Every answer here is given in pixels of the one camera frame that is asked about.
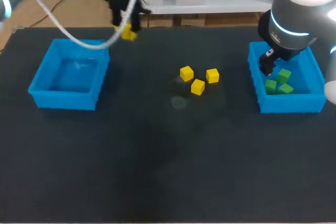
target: empty blue bin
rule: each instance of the empty blue bin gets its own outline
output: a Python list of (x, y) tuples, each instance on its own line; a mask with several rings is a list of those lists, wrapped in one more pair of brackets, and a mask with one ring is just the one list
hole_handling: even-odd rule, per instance
[(108, 49), (90, 50), (69, 39), (55, 39), (28, 92), (39, 108), (94, 110), (109, 61)]
[[(310, 48), (290, 61), (276, 61), (272, 75), (267, 77), (259, 69), (259, 58), (270, 47), (266, 42), (252, 42), (249, 49), (248, 63), (261, 113), (321, 112), (327, 101), (324, 77)], [(294, 93), (267, 95), (266, 79), (276, 80), (281, 68), (292, 72), (288, 84), (294, 88)]]

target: yellow cube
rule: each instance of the yellow cube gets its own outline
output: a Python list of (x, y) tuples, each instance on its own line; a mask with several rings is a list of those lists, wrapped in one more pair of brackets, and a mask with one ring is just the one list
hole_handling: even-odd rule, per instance
[(132, 29), (132, 25), (127, 23), (125, 26), (125, 29), (122, 31), (121, 38), (124, 40), (135, 41), (138, 35), (135, 32), (131, 31), (131, 29)]
[(209, 69), (206, 71), (206, 79), (208, 80), (208, 83), (215, 83), (219, 82), (219, 73), (216, 68)]
[(191, 69), (191, 67), (186, 66), (180, 69), (180, 76), (184, 81), (190, 81), (194, 78), (194, 71)]
[(191, 85), (191, 92), (193, 94), (201, 95), (205, 89), (205, 82), (196, 79)]

